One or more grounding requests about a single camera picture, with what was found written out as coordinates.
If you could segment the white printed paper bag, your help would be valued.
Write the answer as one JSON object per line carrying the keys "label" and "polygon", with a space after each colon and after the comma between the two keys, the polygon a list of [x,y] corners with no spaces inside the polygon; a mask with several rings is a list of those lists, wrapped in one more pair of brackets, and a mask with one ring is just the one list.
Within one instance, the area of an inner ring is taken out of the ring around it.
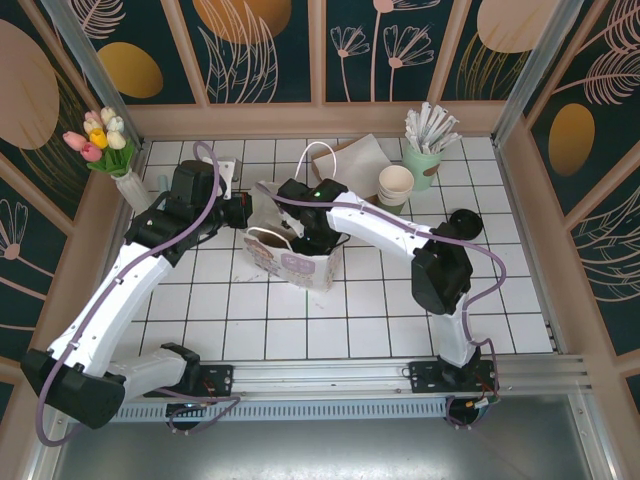
{"label": "white printed paper bag", "polygon": [[256,183],[250,190],[253,214],[249,227],[241,239],[247,258],[258,268],[280,280],[305,289],[328,290],[334,279],[342,255],[342,245],[348,237],[341,234],[338,244],[330,254],[300,254],[293,251],[291,243],[296,235],[281,225],[278,202],[311,207],[311,202],[290,200],[277,195],[287,180],[305,184],[301,170],[306,166],[306,153],[302,153],[291,176],[282,181]]}

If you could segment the stack of green paper cups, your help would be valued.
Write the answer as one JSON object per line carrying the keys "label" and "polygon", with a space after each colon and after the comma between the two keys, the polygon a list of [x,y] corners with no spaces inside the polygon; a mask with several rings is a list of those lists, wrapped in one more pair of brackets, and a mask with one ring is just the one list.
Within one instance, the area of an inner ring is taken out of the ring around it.
{"label": "stack of green paper cups", "polygon": [[378,183],[378,206],[399,215],[413,190],[413,175],[403,166],[391,165],[380,172]]}

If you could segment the mint green holder cup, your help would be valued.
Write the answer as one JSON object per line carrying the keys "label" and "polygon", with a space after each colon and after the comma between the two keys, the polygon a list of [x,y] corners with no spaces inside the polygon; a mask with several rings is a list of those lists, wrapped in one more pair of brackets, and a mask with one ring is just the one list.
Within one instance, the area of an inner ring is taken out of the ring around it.
{"label": "mint green holder cup", "polygon": [[402,164],[413,176],[414,191],[424,191],[431,187],[441,164],[442,156],[442,152],[423,154],[411,144],[404,147]]}

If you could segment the bundle of white straws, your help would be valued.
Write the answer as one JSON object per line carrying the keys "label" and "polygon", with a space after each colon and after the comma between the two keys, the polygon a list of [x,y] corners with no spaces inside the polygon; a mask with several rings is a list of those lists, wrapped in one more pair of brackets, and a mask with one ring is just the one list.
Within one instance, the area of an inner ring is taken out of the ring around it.
{"label": "bundle of white straws", "polygon": [[405,118],[405,138],[418,153],[435,155],[462,139],[454,131],[459,120],[440,105],[423,102],[419,110],[409,109]]}

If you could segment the black cup lid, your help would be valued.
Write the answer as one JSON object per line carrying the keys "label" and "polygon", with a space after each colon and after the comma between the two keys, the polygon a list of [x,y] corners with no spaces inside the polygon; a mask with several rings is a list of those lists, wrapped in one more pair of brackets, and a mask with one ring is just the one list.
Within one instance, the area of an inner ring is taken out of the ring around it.
{"label": "black cup lid", "polygon": [[468,209],[458,209],[451,213],[448,224],[453,228],[455,238],[459,240],[475,240],[484,230],[480,215]]}

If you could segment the white ribbed vase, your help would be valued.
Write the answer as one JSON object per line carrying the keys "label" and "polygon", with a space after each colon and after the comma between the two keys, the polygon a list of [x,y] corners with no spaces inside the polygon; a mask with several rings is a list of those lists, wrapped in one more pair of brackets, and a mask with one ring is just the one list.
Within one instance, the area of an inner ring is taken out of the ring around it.
{"label": "white ribbed vase", "polygon": [[126,174],[115,177],[114,181],[117,189],[136,214],[144,212],[151,206],[151,200],[136,172],[129,170]]}

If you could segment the green artificial tulip leaves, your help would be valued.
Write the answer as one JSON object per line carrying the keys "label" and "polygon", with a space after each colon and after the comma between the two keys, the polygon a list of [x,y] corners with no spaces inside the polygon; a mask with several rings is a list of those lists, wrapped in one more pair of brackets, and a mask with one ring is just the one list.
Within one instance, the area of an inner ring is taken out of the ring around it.
{"label": "green artificial tulip leaves", "polygon": [[101,151],[101,158],[95,162],[87,162],[90,170],[106,173],[113,177],[122,177],[129,173],[131,161],[136,153],[135,145],[131,140],[119,150],[106,147]]}

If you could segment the small green circuit board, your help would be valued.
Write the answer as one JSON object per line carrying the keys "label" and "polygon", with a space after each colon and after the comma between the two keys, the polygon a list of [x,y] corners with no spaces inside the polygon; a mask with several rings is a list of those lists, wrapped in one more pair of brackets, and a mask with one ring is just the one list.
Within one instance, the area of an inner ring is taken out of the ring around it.
{"label": "small green circuit board", "polygon": [[501,398],[498,395],[483,396],[481,398],[469,400],[465,403],[467,408],[478,410],[479,415],[483,414],[490,406],[498,403]]}

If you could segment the aluminium corner post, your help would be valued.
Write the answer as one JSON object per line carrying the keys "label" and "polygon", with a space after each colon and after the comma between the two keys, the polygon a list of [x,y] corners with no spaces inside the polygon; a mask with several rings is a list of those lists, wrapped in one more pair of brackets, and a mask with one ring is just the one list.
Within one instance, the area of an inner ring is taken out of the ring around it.
{"label": "aluminium corner post", "polygon": [[100,100],[112,107],[124,120],[125,131],[134,145],[142,148],[141,137],[120,93],[115,88],[89,38],[82,31],[71,6],[66,0],[41,0],[53,24],[59,28],[76,61],[85,71]]}
{"label": "aluminium corner post", "polygon": [[532,53],[509,94],[500,117],[491,133],[492,144],[500,149],[520,119],[524,107],[541,82],[549,65],[571,30],[584,0],[559,0],[542,31]]}

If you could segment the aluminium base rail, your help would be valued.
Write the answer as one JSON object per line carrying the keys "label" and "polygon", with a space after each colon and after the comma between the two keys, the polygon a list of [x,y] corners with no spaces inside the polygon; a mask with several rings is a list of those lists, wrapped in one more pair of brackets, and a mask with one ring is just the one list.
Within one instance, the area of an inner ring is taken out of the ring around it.
{"label": "aluminium base rail", "polygon": [[[237,361],[231,392],[247,400],[408,397],[409,358]],[[576,355],[500,355],[498,393],[508,396],[586,394],[594,386]]]}

